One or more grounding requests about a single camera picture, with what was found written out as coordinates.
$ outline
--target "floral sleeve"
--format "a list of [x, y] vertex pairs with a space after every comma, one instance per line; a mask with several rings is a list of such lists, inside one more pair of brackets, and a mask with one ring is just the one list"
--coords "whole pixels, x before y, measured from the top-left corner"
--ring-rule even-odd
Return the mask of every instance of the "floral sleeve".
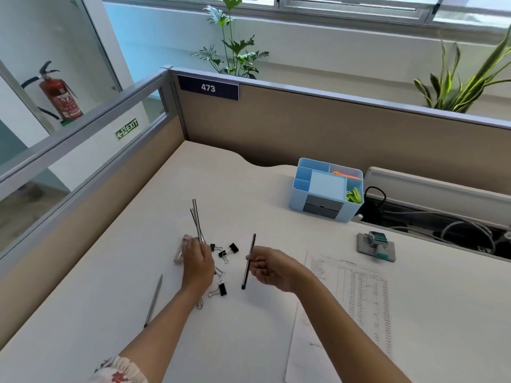
[[148, 383], [144, 374], [125, 357], [111, 357], [100, 363], [88, 383]]

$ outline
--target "forearm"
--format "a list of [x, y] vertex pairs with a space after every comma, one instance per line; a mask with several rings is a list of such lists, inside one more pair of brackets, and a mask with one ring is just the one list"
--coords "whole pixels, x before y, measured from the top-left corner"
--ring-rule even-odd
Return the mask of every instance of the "forearm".
[[295, 293], [343, 383], [409, 383], [309, 271]]
[[160, 383], [194, 306], [191, 293], [181, 289], [120, 356], [134, 362], [149, 383]]

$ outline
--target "desk organizer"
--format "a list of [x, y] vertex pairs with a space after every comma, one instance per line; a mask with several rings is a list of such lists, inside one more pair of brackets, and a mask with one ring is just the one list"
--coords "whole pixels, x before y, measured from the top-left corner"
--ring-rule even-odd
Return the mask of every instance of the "desk organizer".
[[346, 199], [346, 191], [352, 191], [354, 187], [363, 194], [364, 183], [360, 170], [301, 158], [296, 169], [289, 208], [347, 223], [364, 202], [363, 196], [361, 204]]

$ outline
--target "green exit sign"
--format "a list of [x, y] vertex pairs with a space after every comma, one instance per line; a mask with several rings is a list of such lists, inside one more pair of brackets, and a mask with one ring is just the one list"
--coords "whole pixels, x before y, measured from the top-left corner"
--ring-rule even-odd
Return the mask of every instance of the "green exit sign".
[[137, 119], [135, 118], [135, 119], [131, 120], [127, 125], [124, 125], [122, 128], [120, 128], [119, 130], [117, 130], [115, 132], [117, 140], [120, 140], [121, 138], [127, 136], [129, 134], [129, 132], [131, 132], [137, 126], [138, 126]]

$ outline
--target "red fire extinguisher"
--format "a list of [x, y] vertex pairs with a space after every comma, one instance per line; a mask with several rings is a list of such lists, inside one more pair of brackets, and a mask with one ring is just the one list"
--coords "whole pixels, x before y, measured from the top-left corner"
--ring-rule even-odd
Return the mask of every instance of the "red fire extinguisher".
[[39, 87], [44, 92], [44, 95], [46, 95], [46, 97], [50, 100], [53, 107], [59, 112], [62, 120], [69, 121], [81, 117], [83, 113], [73, 98], [73, 96], [76, 95], [69, 88], [67, 83], [62, 79], [52, 78], [48, 75], [51, 72], [59, 71], [47, 70], [51, 62], [51, 60], [48, 60], [39, 70], [39, 76], [35, 76], [23, 82], [22, 87], [25, 88], [30, 83], [43, 79], [43, 81], [39, 83]]

